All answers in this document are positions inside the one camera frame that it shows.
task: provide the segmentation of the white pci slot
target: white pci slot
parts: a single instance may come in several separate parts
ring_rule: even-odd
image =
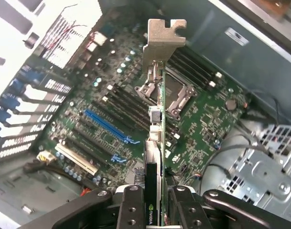
[[[95,166],[93,166],[88,161],[86,161],[83,157],[73,152],[72,150],[66,148],[62,144],[58,143],[55,149],[59,151],[61,154],[63,154],[65,157],[67,157],[69,160],[76,163],[82,169],[90,173],[91,175],[95,175],[95,173],[98,171],[98,169]]]

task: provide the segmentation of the motherboard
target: motherboard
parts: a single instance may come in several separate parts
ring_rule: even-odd
[[[149,106],[159,92],[141,71],[147,21],[137,18],[119,8],[92,31],[68,77],[75,88],[35,146],[78,181],[109,190],[134,183],[155,118]],[[165,74],[165,166],[183,184],[220,148],[247,102],[242,88],[188,47],[175,51]]]

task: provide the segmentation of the white sticker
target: white sticker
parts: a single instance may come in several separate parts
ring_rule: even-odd
[[[246,40],[242,35],[240,35],[239,33],[237,33],[235,30],[233,30],[233,28],[228,28],[225,33],[234,41],[236,41],[237,43],[239,43],[242,46],[245,46],[249,43],[248,40]]]

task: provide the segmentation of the metal pci bracket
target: metal pci bracket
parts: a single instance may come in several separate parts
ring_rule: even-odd
[[[171,20],[171,27],[165,27],[165,20],[150,19],[148,21],[147,45],[143,51],[143,72],[154,62],[167,62],[176,48],[185,46],[186,38],[176,35],[177,29],[185,29],[186,20]]]

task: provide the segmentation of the blue pcie slot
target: blue pcie slot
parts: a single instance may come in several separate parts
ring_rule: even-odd
[[[138,144],[140,141],[134,141],[129,136],[125,136],[121,131],[113,127],[109,122],[102,119],[100,116],[98,116],[93,111],[86,109],[85,115],[89,118],[93,119],[96,123],[98,123],[100,126],[102,126],[104,129],[111,132],[113,135],[115,135],[117,138],[121,139],[125,143],[131,143],[131,144]]]

